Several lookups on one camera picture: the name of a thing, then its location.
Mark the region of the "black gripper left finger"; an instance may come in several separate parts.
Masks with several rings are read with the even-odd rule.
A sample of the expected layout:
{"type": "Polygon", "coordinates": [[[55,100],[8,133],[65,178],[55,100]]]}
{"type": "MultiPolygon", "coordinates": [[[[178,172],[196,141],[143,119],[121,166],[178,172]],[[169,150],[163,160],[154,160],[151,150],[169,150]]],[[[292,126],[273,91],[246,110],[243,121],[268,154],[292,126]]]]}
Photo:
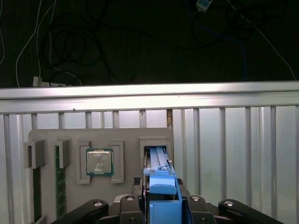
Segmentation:
{"type": "Polygon", "coordinates": [[[54,224],[142,224],[142,184],[140,177],[134,178],[131,195],[118,196],[111,205],[93,199],[71,212],[62,215],[54,224]]]}

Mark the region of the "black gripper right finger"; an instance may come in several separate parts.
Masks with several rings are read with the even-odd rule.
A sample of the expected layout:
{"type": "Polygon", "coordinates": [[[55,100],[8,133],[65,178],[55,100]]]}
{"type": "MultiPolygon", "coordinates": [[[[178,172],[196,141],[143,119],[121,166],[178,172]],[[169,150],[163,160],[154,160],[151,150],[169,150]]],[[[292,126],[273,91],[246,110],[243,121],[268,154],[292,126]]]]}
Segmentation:
{"type": "Polygon", "coordinates": [[[280,221],[237,200],[224,199],[215,206],[199,195],[192,195],[178,179],[184,224],[279,224],[280,221]]]}

